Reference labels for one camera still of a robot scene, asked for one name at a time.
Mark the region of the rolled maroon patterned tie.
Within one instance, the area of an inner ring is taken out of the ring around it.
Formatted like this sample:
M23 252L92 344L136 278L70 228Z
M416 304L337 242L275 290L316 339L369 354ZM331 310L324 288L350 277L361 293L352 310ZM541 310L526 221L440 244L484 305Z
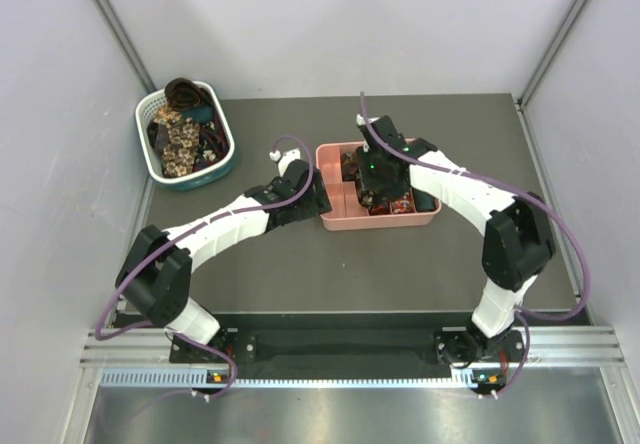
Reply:
M359 170L355 151L347 151L340 156L341 178L343 182L354 182Z

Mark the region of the black gold floral tie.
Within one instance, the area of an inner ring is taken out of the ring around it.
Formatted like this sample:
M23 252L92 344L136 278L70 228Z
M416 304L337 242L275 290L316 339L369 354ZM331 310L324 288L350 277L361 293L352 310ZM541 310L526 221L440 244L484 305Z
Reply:
M369 191L363 192L359 195L359 202L360 204L365 207L367 210L369 207L373 206L374 204L380 204L380 203L390 203L394 200L398 199L398 197L389 197L387 195L384 194L376 194L376 193L372 193Z

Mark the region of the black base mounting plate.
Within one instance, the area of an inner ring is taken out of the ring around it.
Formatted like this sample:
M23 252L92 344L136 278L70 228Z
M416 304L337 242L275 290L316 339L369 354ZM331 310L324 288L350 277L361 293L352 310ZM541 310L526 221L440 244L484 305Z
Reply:
M238 368L282 362L287 368L308 369L314 357L322 363L347 357L350 364L359 356L397 358L402 369L422 364L474 364L501 357L515 329L498 343L496 352L475 360L464 359L469 347L465 333L471 321L468 312L349 312L349 313L223 313L218 320L222 333L212 349L215 356L180 339L179 363L224 363L232 358Z

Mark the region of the rolled red multicolour tie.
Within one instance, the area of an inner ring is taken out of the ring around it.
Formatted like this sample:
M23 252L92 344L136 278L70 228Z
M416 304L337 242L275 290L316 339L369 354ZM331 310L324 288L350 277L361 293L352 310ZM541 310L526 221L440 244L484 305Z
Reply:
M411 214L415 212L415 204L411 191L389 203L391 214Z

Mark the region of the brown patterned tie in basket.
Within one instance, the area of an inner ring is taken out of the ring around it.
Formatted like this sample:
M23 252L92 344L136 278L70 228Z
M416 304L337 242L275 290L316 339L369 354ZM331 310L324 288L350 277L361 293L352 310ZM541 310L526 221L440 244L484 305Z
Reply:
M214 106L211 94L195 82L176 78L164 88L167 104L176 111L187 111L204 106Z

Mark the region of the aluminium frame rail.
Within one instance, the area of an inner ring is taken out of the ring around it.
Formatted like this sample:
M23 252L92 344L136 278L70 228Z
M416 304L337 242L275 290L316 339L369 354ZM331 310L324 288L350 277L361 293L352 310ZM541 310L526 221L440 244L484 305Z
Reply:
M501 357L463 367L460 364L422 364L402 369L397 358L359 356L322 363L314 357L308 369L302 359L284 363L241 365L236 377L227 363L179 363L181 346L157 330L136 330L121 342L88 338L80 357L83 368L97 369L104 387L194 388L217 391L233 388L429 388L475 389L481 384L504 384L518 368L623 368L622 350L612 329L598 326L516 328Z

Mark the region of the teal white laundry basket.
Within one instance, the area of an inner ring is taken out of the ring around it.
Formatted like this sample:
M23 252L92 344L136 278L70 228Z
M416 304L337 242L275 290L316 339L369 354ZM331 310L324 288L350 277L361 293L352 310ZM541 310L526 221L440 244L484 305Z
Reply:
M235 139L209 84L176 78L144 97L134 117L149 176L157 185L190 190L234 167Z

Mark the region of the dark grey table mat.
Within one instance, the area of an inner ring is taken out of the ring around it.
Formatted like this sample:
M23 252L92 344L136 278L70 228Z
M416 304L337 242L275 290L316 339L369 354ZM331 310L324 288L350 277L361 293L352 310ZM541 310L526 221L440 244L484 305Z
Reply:
M310 148L355 141L361 107L454 163L525 191L541 189L508 94L235 99L222 104L238 157L222 179L189 191L158 187L146 222L182 225L228 205L276 173L268 153L285 134ZM482 239L443 208L425 226L332 232L309 219L248 239L207 261L190 293L224 312L470 311L486 277Z

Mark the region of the rolled orange navy striped tie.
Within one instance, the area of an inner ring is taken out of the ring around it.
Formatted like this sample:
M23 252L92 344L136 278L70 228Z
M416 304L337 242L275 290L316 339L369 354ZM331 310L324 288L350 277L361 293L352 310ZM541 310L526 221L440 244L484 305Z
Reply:
M368 213L370 216L390 215L391 208L388 203L374 204L368 208Z

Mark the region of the pink divided organizer box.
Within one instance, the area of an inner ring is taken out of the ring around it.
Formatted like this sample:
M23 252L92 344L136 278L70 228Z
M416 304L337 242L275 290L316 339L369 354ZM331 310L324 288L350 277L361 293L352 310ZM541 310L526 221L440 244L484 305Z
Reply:
M332 210L321 219L329 231L351 231L384 228L401 228L428 225L442 210L435 200L435 209L429 212L370 215L361 206L355 184L342 180L341 156L355 151L361 141L321 144L316 148L316 167L321 171Z

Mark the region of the rolled dark teal tie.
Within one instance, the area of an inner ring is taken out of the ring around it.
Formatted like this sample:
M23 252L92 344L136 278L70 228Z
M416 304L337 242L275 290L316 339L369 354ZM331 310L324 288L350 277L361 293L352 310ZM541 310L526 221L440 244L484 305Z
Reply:
M438 202L433 196L418 190L413 191L413 201L418 213L434 212L438 207Z

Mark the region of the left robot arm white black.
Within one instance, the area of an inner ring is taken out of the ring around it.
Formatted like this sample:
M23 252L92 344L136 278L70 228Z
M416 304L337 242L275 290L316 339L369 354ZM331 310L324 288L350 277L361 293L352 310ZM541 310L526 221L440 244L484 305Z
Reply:
M330 210L320 170L295 158L269 184L216 212L167 230L141 230L116 286L126 286L121 295L151 326L187 337L203 359L216 360L227 338L219 321L190 297L194 271L242 241Z

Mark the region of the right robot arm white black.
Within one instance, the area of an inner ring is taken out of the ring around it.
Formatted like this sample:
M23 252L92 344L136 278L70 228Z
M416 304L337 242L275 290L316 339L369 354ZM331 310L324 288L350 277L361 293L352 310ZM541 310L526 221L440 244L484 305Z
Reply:
M481 264L487 282L464 341L466 360L498 353L527 290L555 254L541 200L518 196L467 176L434 144L399 133L391 118L357 115L364 143L356 150L359 201L379 207L407 193L427 194L465 218L483 238Z

